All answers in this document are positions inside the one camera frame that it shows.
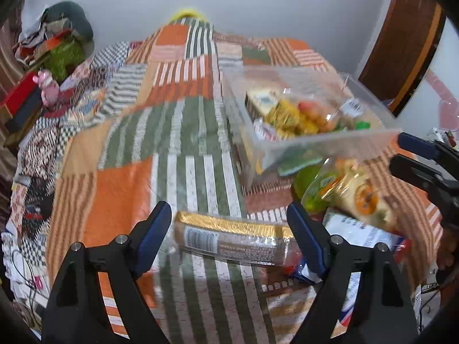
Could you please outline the blue white snack bag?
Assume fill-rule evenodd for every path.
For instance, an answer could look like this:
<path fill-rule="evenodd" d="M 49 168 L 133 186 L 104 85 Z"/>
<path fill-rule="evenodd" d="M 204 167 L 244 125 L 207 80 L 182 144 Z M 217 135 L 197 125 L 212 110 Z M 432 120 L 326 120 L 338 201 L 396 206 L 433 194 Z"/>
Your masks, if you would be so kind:
<path fill-rule="evenodd" d="M 382 242 L 393 252 L 395 262 L 403 264 L 410 251 L 412 241 L 398 234 L 386 232 L 362 221 L 350 218 L 328 208 L 322 224 L 330 235 L 341 235 L 349 244 L 372 248 Z M 346 292 L 345 302 L 339 316 L 340 324 L 347 327 L 350 323 L 352 310 L 359 289 L 361 272 L 352 273 Z"/>

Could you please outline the orange label cracker packet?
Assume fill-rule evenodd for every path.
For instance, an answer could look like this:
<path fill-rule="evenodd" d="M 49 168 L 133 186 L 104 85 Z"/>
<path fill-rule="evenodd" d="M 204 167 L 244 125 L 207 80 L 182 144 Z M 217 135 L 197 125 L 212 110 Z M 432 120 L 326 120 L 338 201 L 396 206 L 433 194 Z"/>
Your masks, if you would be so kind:
<path fill-rule="evenodd" d="M 366 224 L 396 232 L 396 215 L 368 169 L 355 159 L 325 159 L 305 189 L 301 204 L 311 215 L 334 208 Z"/>

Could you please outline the brown biscuit packet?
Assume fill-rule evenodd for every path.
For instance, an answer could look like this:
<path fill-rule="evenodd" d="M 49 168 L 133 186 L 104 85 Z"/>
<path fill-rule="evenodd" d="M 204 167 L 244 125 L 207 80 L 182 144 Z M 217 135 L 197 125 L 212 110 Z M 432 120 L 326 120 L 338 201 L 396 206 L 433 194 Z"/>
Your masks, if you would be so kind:
<path fill-rule="evenodd" d="M 293 265 L 300 249 L 288 226 L 178 211 L 175 244 L 188 252 L 255 265 Z"/>

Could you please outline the clear plastic storage bin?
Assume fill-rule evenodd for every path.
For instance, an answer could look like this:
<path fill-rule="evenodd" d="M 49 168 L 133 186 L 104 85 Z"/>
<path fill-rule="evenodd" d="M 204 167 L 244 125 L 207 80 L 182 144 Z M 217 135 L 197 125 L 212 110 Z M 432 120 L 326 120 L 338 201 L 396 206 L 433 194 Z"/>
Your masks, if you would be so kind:
<path fill-rule="evenodd" d="M 304 135 L 279 139 L 264 116 L 287 99 Z M 342 72 L 247 66 L 223 71 L 223 100 L 246 188 L 281 178 L 279 161 L 293 151 L 325 158 L 371 159 L 400 132 L 394 116 L 361 82 Z"/>

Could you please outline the brown wooden door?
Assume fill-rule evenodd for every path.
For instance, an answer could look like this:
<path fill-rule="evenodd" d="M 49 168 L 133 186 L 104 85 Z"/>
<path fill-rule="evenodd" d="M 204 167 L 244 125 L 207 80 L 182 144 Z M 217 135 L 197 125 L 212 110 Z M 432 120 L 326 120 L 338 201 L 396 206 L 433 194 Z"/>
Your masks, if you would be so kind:
<path fill-rule="evenodd" d="M 436 0 L 390 0 L 359 80 L 394 116 L 401 113 L 423 80 L 446 18 Z"/>

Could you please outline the green jelly cup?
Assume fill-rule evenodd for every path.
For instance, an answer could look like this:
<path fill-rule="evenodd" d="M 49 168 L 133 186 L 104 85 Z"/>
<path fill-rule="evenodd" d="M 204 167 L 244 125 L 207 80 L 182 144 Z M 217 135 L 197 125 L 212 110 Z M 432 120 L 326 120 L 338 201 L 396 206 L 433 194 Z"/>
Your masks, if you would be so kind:
<path fill-rule="evenodd" d="M 334 174 L 322 170 L 322 165 L 309 165 L 300 170 L 293 181 L 293 191 L 311 215 L 323 213 L 328 203 L 322 199 L 320 191 L 334 180 Z"/>

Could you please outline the green snack packet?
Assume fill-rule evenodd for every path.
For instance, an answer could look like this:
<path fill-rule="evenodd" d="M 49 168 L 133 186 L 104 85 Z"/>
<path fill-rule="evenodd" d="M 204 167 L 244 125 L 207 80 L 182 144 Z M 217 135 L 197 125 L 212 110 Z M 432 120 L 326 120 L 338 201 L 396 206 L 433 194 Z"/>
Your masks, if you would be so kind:
<path fill-rule="evenodd" d="M 309 165 L 316 165 L 324 160 L 322 154 L 314 150 L 293 151 L 279 161 L 277 173 L 284 177 L 293 175 Z"/>

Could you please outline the yellow snack packet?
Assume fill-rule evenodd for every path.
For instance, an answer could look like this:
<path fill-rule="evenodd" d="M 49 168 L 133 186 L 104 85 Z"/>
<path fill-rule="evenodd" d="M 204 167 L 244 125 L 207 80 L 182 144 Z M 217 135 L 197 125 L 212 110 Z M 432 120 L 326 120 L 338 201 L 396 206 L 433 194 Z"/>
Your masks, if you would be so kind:
<path fill-rule="evenodd" d="M 273 127 L 278 138 L 282 140 L 304 135 L 299 111 L 287 99 L 280 99 L 264 116 L 264 122 Z"/>

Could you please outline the patchwork orange green blanket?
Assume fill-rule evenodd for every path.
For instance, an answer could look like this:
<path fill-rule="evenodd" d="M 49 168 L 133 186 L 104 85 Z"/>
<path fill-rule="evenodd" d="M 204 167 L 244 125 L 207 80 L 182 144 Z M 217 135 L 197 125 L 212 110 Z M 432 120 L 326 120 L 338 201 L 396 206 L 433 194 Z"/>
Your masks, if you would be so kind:
<path fill-rule="evenodd" d="M 172 220 L 151 269 L 137 281 L 167 343 L 292 343 L 322 280 L 299 259 L 288 266 L 255 265 L 199 255 L 174 241 L 178 211 L 288 226 L 298 202 L 296 173 L 246 188 L 223 100 L 223 71 L 247 66 L 336 71 L 299 40 L 253 40 L 221 34 L 198 19 L 163 26 L 138 45 L 99 52 L 64 82 L 65 107 L 35 127 L 19 153 L 27 188 L 13 193 L 24 273 L 37 285 L 29 302 L 45 309 L 70 246 L 91 248 L 129 234 L 158 202 Z M 391 143 L 368 169 L 412 241 L 403 264 L 410 299 L 436 257 L 439 210 L 425 194 L 390 174 Z M 126 336 L 108 278 L 100 274 L 112 329 Z"/>

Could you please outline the red shoe box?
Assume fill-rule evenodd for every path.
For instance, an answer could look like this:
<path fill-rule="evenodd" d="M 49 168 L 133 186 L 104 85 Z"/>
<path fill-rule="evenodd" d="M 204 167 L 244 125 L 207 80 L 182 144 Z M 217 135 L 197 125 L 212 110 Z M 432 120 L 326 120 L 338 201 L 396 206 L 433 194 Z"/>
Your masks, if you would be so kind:
<path fill-rule="evenodd" d="M 37 88 L 37 84 L 34 82 L 35 76 L 37 76 L 36 71 L 26 73 L 20 82 L 8 93 L 6 98 L 1 102 L 1 115 L 11 118 L 17 114 L 29 95 Z"/>

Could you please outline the pink plush toy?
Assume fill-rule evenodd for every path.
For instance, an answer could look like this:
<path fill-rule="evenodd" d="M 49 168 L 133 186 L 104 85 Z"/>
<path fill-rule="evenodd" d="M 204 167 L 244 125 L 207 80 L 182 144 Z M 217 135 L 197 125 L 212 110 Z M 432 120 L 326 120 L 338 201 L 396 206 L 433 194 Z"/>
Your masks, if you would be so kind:
<path fill-rule="evenodd" d="M 58 102 L 59 84 L 53 79 L 52 73 L 48 70 L 39 70 L 33 76 L 34 83 L 41 90 L 41 100 L 44 106 L 51 107 Z"/>

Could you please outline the yellow curved tube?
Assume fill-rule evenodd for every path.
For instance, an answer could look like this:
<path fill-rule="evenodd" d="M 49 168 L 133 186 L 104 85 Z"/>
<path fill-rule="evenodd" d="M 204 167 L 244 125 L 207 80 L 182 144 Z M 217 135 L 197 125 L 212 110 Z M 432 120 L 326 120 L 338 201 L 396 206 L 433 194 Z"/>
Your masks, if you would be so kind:
<path fill-rule="evenodd" d="M 184 18 L 198 19 L 204 22 L 208 21 L 204 14 L 199 12 L 198 10 L 192 8 L 185 8 L 177 10 L 177 12 L 175 12 L 170 18 L 170 22 Z"/>

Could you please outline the dark green pillow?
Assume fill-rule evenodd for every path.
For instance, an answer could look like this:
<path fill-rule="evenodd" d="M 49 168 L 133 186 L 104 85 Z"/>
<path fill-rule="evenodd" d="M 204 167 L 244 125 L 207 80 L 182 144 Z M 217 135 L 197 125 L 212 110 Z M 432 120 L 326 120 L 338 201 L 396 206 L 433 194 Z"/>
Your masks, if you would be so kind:
<path fill-rule="evenodd" d="M 47 8 L 44 12 L 45 23 L 52 23 L 62 19 L 68 20 L 66 28 L 74 30 L 76 36 L 82 42 L 93 40 L 93 28 L 79 4 L 72 1 L 62 1 Z"/>

